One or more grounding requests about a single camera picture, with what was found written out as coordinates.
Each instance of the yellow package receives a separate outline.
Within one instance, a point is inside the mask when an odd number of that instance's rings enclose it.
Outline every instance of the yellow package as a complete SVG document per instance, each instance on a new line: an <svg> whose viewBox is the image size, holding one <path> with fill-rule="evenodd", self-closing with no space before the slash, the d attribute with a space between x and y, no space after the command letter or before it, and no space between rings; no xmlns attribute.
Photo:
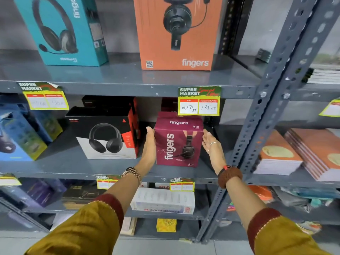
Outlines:
<svg viewBox="0 0 340 255"><path fill-rule="evenodd" d="M175 233L176 232L176 219L157 219L157 232L168 232L168 233Z"/></svg>

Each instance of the gray floor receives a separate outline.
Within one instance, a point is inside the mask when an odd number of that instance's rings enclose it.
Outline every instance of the gray floor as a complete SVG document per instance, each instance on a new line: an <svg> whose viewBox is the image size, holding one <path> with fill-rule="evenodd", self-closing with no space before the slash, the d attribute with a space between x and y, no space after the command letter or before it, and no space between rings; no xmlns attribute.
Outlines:
<svg viewBox="0 0 340 255"><path fill-rule="evenodd" d="M0 231L1 254L23 255L34 243L45 236L44 233L28 233L18 231ZM322 243L320 247L331 254L340 255L340 246ZM113 255L253 255L246 241L211 241L207 245L192 244L175 240L137 239L120 237Z"/></svg>

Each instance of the headphones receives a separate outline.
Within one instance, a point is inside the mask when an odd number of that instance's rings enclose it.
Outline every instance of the headphones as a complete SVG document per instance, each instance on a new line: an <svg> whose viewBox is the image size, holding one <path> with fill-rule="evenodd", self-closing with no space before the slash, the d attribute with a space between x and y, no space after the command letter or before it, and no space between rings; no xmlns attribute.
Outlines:
<svg viewBox="0 0 340 255"><path fill-rule="evenodd" d="M45 47L43 44L39 44L39 48L41 51L49 52L51 54L74 54L78 52L77 44L75 40L75 34L74 29L72 26L72 22L70 18L67 16L64 8L56 1L56 0L46 0L50 2L54 8L60 13L62 20L66 26L66 29L64 29L60 36L58 37L57 34L50 29L49 27L44 26L42 23L41 17L40 17L40 11L39 11L39 4L40 0L33 0L32 1L32 11L33 16L38 24L38 27L41 31L41 34L43 35L43 38L45 39L46 43L52 47L55 51L64 51L64 53L53 53L48 51L47 47Z"/></svg>
<svg viewBox="0 0 340 255"><path fill-rule="evenodd" d="M193 155L195 153L195 148L191 145L192 139L193 139L192 135L187 136L187 142L185 146L182 148L182 154L177 155L177 156L182 156L184 159L193 158Z"/></svg>
<svg viewBox="0 0 340 255"><path fill-rule="evenodd" d="M10 141L6 134L0 135L0 152L2 153L13 153L15 151L15 144Z"/></svg>
<svg viewBox="0 0 340 255"><path fill-rule="evenodd" d="M191 12L185 4L191 3L193 0L164 0L171 5L165 10L163 24L164 28L171 33L171 50L179 51L181 49L182 35L203 23L207 15L208 3L210 0L203 0L205 3L205 14L203 20L191 26Z"/></svg>
<svg viewBox="0 0 340 255"><path fill-rule="evenodd" d="M116 138L108 140L106 143L106 148L105 148L102 143L94 139L94 136L95 136L96 131L99 128L107 127L107 126L115 129ZM123 147L123 141L122 141L122 137L121 137L119 130L109 123L100 123L100 124L93 126L93 128L90 130L89 143L90 143L90 146L99 153L104 153L106 150L108 150L111 153L118 153Z"/></svg>

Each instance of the hand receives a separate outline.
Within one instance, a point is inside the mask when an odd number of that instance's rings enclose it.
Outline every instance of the hand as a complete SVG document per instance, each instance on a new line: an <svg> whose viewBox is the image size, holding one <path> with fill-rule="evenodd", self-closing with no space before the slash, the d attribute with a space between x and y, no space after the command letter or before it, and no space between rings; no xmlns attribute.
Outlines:
<svg viewBox="0 0 340 255"><path fill-rule="evenodd" d="M135 169L145 176L155 164L156 161L156 141L154 130L151 127L147 127L147 138L145 140L142 158L139 163L135 166Z"/></svg>
<svg viewBox="0 0 340 255"><path fill-rule="evenodd" d="M223 167L227 165L221 143L206 129L203 130L203 133L204 133L202 141L203 148L210 156L210 162L211 165L213 166L215 173L219 174Z"/></svg>

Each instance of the gold wristwatch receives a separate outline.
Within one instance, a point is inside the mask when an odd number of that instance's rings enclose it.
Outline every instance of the gold wristwatch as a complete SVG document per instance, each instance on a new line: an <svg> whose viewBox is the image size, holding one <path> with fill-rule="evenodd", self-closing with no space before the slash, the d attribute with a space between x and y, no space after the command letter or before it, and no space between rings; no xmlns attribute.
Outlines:
<svg viewBox="0 0 340 255"><path fill-rule="evenodd" d="M131 173L131 174L133 174L134 176L136 176L136 178L137 178L137 180L138 180L138 182L139 182L139 185L142 183L142 177L140 176L140 173L139 173L136 169L134 169L133 167L127 168L127 169L122 173L121 177L125 176L125 175L128 174L128 173Z"/></svg>

